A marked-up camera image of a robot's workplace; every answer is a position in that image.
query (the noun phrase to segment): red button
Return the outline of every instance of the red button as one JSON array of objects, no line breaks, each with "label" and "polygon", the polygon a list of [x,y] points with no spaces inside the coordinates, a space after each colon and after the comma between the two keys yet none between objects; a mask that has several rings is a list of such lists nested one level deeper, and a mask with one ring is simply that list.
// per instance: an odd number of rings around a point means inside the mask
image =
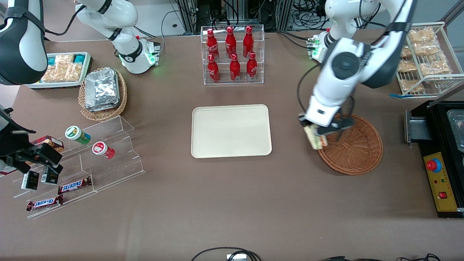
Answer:
[{"label": "red button", "polygon": [[427,163],[425,163],[425,166],[430,171],[434,171],[434,170],[436,170],[438,168],[438,165],[434,160],[427,161]]}]

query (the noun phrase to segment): round basket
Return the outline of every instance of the round basket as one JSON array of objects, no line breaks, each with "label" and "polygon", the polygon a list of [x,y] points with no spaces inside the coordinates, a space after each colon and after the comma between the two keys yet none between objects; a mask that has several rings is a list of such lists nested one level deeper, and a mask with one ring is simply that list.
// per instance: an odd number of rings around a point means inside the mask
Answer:
[{"label": "round basket", "polygon": [[357,115],[351,116],[354,125],[345,130],[338,140],[338,132],[328,135],[328,145],[319,150],[319,154],[336,171],[347,175],[361,175],[370,172],[379,164],[383,144],[372,124]]},{"label": "round basket", "polygon": [[[96,69],[94,72],[98,72],[103,70],[103,68]],[[114,108],[114,109],[108,109],[104,111],[97,111],[97,112],[90,112],[85,108],[85,80],[81,83],[81,86],[79,88],[79,97],[77,100],[79,101],[79,104],[83,108],[81,110],[82,115],[84,115],[87,119],[89,120],[94,120],[94,121],[106,121],[108,119],[114,118],[122,113],[124,108],[126,107],[127,103],[127,88],[126,88],[126,82],[124,81],[124,78],[122,78],[122,75],[115,69],[117,72],[117,77],[118,77],[118,84],[119,84],[119,96],[121,99],[121,104],[119,104],[119,107]]]}]

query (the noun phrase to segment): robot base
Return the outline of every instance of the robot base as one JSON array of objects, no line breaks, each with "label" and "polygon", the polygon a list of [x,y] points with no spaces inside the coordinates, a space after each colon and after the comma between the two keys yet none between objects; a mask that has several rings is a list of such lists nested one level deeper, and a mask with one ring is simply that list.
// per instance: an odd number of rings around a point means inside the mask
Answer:
[{"label": "robot base", "polygon": [[327,32],[315,34],[312,38],[306,41],[308,48],[308,55],[310,59],[314,59],[319,63],[324,61],[325,54],[327,53],[327,46],[325,45],[324,38]]},{"label": "robot base", "polygon": [[133,74],[144,73],[152,66],[157,66],[160,61],[160,45],[155,45],[154,42],[145,39],[139,39],[139,41],[142,43],[142,50],[144,52],[141,52],[134,62],[124,62],[121,56],[119,56],[122,65]]}]

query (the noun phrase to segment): clear acrylic bottle rack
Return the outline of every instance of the clear acrylic bottle rack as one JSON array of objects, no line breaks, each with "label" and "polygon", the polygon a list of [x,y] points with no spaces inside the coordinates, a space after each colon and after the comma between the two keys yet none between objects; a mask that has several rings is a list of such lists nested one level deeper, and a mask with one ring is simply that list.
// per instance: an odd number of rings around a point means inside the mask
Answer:
[{"label": "clear acrylic bottle rack", "polygon": [[[124,118],[118,116],[83,129],[91,137],[90,142],[86,145],[81,145],[65,137],[60,138],[59,140],[64,143],[65,151],[62,153],[63,158],[60,161],[63,171],[58,176],[57,185],[40,183],[44,167],[39,164],[31,166],[32,171],[40,174],[37,190],[22,190],[22,178],[13,181],[13,197],[24,204],[24,213],[27,218],[41,217],[145,173],[140,156],[134,151],[132,141],[127,133],[133,129],[134,127]],[[92,145],[98,141],[105,142],[115,150],[116,153],[112,159],[108,160],[92,152]],[[57,197],[58,186],[64,186],[88,176],[92,178],[92,185],[63,193],[63,205],[26,211],[30,201]]]},{"label": "clear acrylic bottle rack", "polygon": [[[205,85],[224,85],[224,84],[262,84],[264,83],[264,25],[250,25],[253,27],[254,45],[253,51],[256,53],[256,62],[258,63],[256,80],[250,82],[246,79],[246,62],[248,58],[243,57],[243,37],[245,36],[245,26],[233,26],[235,39],[237,41],[237,56],[240,63],[240,81],[232,82],[230,78],[230,62],[226,53],[226,36],[228,26],[202,26],[201,27],[201,58],[203,61],[203,80]],[[208,73],[208,39],[207,30],[213,28],[214,36],[218,41],[219,61],[216,61],[219,67],[220,81],[214,83]]]}]

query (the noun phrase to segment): small jar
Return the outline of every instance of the small jar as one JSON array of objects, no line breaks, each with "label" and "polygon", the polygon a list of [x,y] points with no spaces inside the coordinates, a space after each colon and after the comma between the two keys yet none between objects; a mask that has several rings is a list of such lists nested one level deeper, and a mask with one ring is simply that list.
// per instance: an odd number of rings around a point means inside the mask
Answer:
[{"label": "small jar", "polygon": [[103,155],[106,159],[111,159],[115,156],[115,150],[113,148],[108,147],[104,142],[97,142],[92,147],[93,153],[95,155]]},{"label": "small jar", "polygon": [[81,128],[77,126],[71,126],[66,129],[64,133],[66,138],[79,142],[82,145],[86,145],[90,142],[90,135],[85,133]]}]

